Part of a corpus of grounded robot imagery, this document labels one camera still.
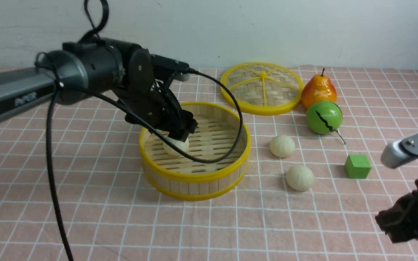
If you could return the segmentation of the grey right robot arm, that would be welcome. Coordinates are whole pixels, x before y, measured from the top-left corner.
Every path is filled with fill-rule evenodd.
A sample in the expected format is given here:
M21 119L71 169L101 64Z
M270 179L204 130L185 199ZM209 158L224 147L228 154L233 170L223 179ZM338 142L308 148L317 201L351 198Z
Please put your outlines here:
M386 145L380 160L385 167L396 169L418 159L418 133ZM418 241L418 179L416 188L378 212L375 221L393 244Z

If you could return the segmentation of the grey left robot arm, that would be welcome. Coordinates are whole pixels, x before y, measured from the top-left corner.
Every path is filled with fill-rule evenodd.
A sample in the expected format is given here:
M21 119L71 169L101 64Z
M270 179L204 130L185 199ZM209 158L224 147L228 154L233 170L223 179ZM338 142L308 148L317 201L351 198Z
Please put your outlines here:
M119 104L151 127L183 141L197 122L169 86L188 80L188 69L187 63L152 55L137 43L109 38L66 42L34 67L0 72L0 123L49 101L60 81L100 94L111 90Z

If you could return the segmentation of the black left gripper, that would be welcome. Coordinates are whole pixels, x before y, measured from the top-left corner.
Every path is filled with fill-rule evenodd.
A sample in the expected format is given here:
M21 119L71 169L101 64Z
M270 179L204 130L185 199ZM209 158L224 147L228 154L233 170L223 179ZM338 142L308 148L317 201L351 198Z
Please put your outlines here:
M124 85L116 90L118 102L151 127L168 132L169 138L185 141L198 123L193 113L182 109L170 86L188 80L189 69L186 62L133 54L127 59Z

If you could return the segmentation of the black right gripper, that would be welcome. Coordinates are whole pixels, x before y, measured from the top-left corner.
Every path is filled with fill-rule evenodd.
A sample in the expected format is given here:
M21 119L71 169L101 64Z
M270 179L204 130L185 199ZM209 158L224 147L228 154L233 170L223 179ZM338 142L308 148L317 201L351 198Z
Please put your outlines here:
M393 244L418 241L418 179L416 190L400 197L392 207L378 212L375 221Z

